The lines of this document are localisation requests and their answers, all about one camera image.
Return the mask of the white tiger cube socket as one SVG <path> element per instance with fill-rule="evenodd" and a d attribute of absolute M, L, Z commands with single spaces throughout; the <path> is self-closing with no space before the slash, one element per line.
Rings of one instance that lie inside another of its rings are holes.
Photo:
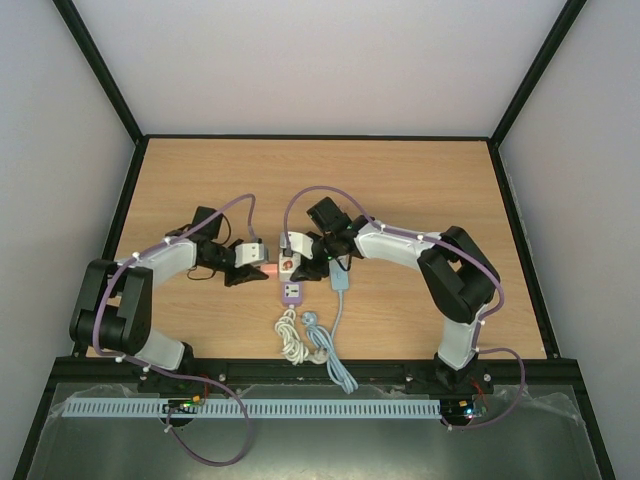
<path fill-rule="evenodd" d="M 300 255 L 292 253 L 287 256 L 284 252 L 279 254 L 278 260 L 278 278 L 281 282 L 290 282 L 291 276 L 300 265 Z"/>

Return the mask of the blue-grey power strip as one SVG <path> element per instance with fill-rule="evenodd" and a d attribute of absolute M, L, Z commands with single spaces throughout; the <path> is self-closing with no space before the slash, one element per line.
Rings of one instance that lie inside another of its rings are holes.
<path fill-rule="evenodd" d="M 333 291 L 344 292 L 349 289 L 348 272 L 336 260 L 331 260 L 329 263 L 329 278 Z"/>

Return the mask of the purple power strip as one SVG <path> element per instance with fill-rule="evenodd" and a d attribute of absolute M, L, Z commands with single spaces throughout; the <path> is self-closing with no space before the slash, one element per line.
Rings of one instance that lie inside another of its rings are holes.
<path fill-rule="evenodd" d="M 303 303 L 302 284 L 297 282 L 283 282 L 281 288 L 282 304 L 289 306 L 299 306 Z"/>

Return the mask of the pink charger plug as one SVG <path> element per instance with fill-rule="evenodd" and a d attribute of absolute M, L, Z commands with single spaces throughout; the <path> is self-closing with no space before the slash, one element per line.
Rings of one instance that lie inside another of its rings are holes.
<path fill-rule="evenodd" d="M 268 276 L 276 276 L 278 274 L 278 266 L 276 264 L 263 264 L 260 270 Z"/>

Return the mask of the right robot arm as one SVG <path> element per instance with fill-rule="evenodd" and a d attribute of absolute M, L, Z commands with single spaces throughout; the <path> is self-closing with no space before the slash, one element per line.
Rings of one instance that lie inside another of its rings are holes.
<path fill-rule="evenodd" d="M 485 318 L 504 303 L 497 270 L 471 236 L 452 226 L 441 233 L 394 227 L 362 212 L 350 218 L 329 197 L 307 210 L 317 231 L 289 229 L 283 220 L 280 248 L 295 254 L 289 274 L 293 282 L 319 281 L 329 276 L 334 261 L 346 270 L 353 258 L 384 260 L 420 272 L 431 298 L 444 316 L 443 336 L 434 356 L 435 376 L 445 390 L 460 390 L 471 379 L 479 351 L 477 341 Z"/>

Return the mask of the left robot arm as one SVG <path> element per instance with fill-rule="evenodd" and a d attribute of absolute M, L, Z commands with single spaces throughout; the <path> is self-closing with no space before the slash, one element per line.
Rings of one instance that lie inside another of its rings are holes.
<path fill-rule="evenodd" d="M 200 206 L 190 223 L 167 232 L 144 252 L 119 261 L 91 261 L 70 321 L 72 341 L 118 361 L 133 358 L 148 369 L 187 373 L 193 348 L 152 327 L 154 289 L 198 267 L 221 272 L 226 287 L 268 278 L 260 269 L 268 250 L 252 228 L 249 242 L 218 241 L 225 220 L 224 214 Z"/>

